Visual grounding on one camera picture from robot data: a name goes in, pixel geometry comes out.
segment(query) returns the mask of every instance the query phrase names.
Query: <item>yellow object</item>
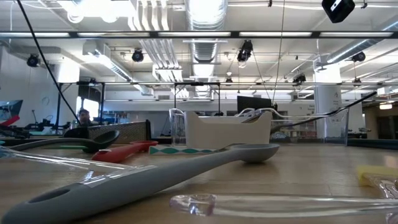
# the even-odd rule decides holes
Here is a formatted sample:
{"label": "yellow object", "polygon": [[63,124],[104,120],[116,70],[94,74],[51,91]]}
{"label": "yellow object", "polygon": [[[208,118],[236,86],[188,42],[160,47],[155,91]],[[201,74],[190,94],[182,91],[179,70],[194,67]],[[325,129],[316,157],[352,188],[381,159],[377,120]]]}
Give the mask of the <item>yellow object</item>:
{"label": "yellow object", "polygon": [[356,173],[358,175],[358,181],[361,186],[370,184],[364,174],[383,175],[386,177],[398,178],[398,169],[384,166],[357,166]]}

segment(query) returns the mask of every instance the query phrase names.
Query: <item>clear plastic utensil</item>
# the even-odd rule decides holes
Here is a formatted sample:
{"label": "clear plastic utensil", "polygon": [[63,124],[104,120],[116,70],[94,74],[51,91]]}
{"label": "clear plastic utensil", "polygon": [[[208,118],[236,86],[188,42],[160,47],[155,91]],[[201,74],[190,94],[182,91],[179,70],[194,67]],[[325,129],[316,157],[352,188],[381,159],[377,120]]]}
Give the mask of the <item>clear plastic utensil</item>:
{"label": "clear plastic utensil", "polygon": [[398,211],[396,199],[278,195],[178,195],[170,206],[199,216],[302,218]]}
{"label": "clear plastic utensil", "polygon": [[75,158],[31,154],[27,152],[15,151],[0,146],[0,158],[3,157],[27,159],[30,161],[44,162],[48,164],[63,165],[68,167],[84,169],[84,170],[92,170],[92,171],[107,172],[107,173],[114,172],[116,170],[125,170],[125,169],[134,168],[132,166],[113,164],[109,162],[98,162],[98,161],[89,161],[86,159],[75,159]]}

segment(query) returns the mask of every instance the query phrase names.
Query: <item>clear plastic spatula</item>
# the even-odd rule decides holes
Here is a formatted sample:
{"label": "clear plastic spatula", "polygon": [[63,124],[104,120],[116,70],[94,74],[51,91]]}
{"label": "clear plastic spatula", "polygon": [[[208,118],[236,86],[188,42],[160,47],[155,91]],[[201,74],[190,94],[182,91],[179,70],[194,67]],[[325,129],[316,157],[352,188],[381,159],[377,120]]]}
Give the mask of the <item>clear plastic spatula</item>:
{"label": "clear plastic spatula", "polygon": [[178,195],[170,206],[199,216],[302,218],[398,211],[398,200],[288,195]]}

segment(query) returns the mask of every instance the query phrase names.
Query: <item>gray spoon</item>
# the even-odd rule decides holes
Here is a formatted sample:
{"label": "gray spoon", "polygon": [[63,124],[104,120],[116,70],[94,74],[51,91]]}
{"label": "gray spoon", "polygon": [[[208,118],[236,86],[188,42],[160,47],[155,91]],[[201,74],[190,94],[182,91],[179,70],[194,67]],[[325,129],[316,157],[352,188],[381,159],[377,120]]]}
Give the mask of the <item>gray spoon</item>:
{"label": "gray spoon", "polygon": [[265,161],[278,149],[276,144],[243,144],[231,146],[228,151],[159,166],[116,171],[20,203],[3,216],[1,223],[70,222],[148,197],[229,162]]}

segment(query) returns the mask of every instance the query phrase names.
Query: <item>table surface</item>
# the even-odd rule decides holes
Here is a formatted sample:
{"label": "table surface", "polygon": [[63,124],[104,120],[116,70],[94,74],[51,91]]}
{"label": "table surface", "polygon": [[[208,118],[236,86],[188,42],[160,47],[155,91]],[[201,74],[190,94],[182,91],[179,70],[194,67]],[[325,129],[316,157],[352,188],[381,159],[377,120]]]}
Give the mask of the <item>table surface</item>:
{"label": "table surface", "polygon": [[[27,152],[89,159],[79,150],[32,149]],[[125,164],[149,165],[192,156],[130,157]],[[20,159],[1,159],[0,216],[13,205],[46,191],[82,180],[87,171]],[[169,200],[180,194],[295,194],[350,197],[381,195],[372,187],[359,187],[358,165],[398,167],[398,151],[326,145],[285,145],[263,164],[232,162],[205,172],[172,190],[79,220],[76,223],[385,223],[385,216],[361,215],[322,218],[196,217],[169,208]]]}

